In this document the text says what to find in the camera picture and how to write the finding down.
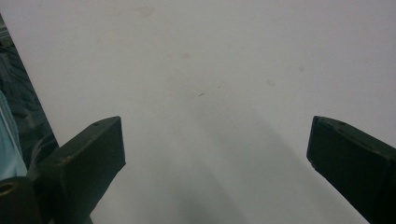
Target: smudge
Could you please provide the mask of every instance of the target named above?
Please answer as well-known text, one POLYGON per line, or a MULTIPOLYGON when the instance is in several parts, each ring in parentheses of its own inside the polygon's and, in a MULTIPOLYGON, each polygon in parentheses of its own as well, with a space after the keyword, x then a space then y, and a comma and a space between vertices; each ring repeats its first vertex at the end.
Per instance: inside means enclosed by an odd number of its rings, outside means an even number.
POLYGON ((191 58, 191 55, 190 55, 189 53, 184 53, 184 54, 182 55, 182 57, 183 57, 183 59, 190 59, 190 58, 191 58))
POLYGON ((155 7, 138 7, 136 10, 140 13, 141 17, 146 18, 154 13, 155 7))
POLYGON ((271 80, 269 78, 266 80, 266 82, 267 82, 268 86, 270 86, 270 87, 276 86, 276 82, 274 82, 273 80, 271 80))

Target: dark plastic part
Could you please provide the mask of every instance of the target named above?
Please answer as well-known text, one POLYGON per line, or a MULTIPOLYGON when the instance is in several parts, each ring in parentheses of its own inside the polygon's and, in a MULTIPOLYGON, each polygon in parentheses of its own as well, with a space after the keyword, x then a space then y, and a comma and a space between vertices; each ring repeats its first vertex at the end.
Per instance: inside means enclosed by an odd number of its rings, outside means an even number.
POLYGON ((0 223, 41 224, 32 182, 27 177, 0 181, 0 223))
POLYGON ((124 164, 120 117, 95 122, 40 162, 55 223, 84 223, 124 164))
POLYGON ((370 223, 396 223, 396 149, 342 121, 314 117, 307 158, 370 223))

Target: white surface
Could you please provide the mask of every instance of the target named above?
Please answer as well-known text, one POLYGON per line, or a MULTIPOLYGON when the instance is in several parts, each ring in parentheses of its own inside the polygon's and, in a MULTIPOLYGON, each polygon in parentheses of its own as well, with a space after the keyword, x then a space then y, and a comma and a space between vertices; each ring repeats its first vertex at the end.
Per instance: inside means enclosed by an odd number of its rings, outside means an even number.
POLYGON ((396 146, 396 2, 16 1, 60 144, 120 115, 105 223, 366 223, 305 158, 314 115, 396 146))

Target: stain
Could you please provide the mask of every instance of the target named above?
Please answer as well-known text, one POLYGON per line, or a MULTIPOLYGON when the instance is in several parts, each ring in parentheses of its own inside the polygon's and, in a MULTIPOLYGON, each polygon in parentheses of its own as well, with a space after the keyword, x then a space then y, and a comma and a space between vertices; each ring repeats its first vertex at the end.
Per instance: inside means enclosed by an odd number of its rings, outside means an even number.
POLYGON ((155 12, 155 7, 138 7, 136 10, 140 13, 141 17, 146 18, 155 12))
POLYGON ((268 86, 270 86, 270 87, 276 86, 276 82, 274 82, 273 80, 271 80, 269 78, 266 80, 266 82, 267 82, 268 86))
POLYGON ((191 58, 191 55, 190 55, 189 53, 184 53, 184 54, 182 55, 182 57, 183 57, 183 59, 190 59, 190 58, 191 58))

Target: screw hole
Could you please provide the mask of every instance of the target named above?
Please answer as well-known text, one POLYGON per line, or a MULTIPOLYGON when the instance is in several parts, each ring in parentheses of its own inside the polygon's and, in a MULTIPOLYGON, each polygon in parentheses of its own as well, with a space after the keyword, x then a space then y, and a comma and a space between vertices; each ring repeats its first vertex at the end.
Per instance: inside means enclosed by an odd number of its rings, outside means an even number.
POLYGON ((13 183, 6 183, 2 186, 0 186, 0 195, 2 194, 7 194, 11 192, 15 188, 15 185, 13 183))

